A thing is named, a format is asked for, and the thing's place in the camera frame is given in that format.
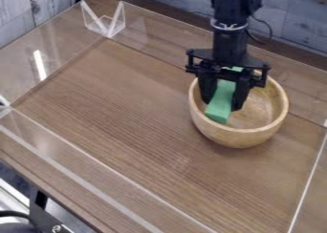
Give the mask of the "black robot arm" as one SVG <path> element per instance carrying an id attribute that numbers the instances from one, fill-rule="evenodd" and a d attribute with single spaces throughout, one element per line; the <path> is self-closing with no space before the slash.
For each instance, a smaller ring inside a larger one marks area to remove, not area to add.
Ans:
<path id="1" fill-rule="evenodd" d="M 235 83 L 232 110 L 243 108 L 255 87 L 264 88 L 271 65 L 248 54 L 249 17 L 261 8 L 261 0 L 210 0 L 213 43 L 210 49 L 189 49 L 185 71 L 200 81 L 205 104 L 213 98 L 217 82 Z"/>

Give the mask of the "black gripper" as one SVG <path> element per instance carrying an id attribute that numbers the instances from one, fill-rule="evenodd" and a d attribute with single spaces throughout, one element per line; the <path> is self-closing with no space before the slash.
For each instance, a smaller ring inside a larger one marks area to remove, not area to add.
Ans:
<path id="1" fill-rule="evenodd" d="M 241 56 L 236 63 L 217 62 L 213 58 L 212 49 L 189 49 L 185 53 L 188 56 L 185 71 L 198 77 L 201 98 L 205 104 L 213 98 L 217 89 L 217 78 L 236 81 L 240 77 L 240 73 L 232 73 L 232 68 L 249 69 L 260 72 L 260 75 L 252 74 L 251 82 L 240 79 L 236 83 L 232 96 L 232 109 L 239 111 L 247 100 L 251 86 L 265 87 L 271 65 L 248 53 Z"/>

